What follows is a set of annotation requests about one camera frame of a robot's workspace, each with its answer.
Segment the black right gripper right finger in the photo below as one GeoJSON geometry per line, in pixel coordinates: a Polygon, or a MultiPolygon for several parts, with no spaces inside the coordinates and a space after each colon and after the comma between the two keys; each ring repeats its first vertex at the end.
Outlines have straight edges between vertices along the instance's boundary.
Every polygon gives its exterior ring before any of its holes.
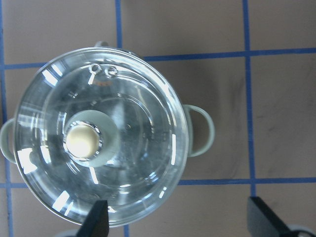
{"type": "Polygon", "coordinates": [[[252,237],[296,236],[260,197],[247,200],[247,228],[252,237]]]}

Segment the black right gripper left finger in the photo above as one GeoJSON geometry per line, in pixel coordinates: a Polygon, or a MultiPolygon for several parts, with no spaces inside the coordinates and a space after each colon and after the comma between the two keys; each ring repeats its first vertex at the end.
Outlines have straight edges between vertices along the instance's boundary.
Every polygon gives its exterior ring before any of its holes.
{"type": "Polygon", "coordinates": [[[107,237],[109,235],[108,202],[98,200],[92,206],[76,237],[107,237]]]}

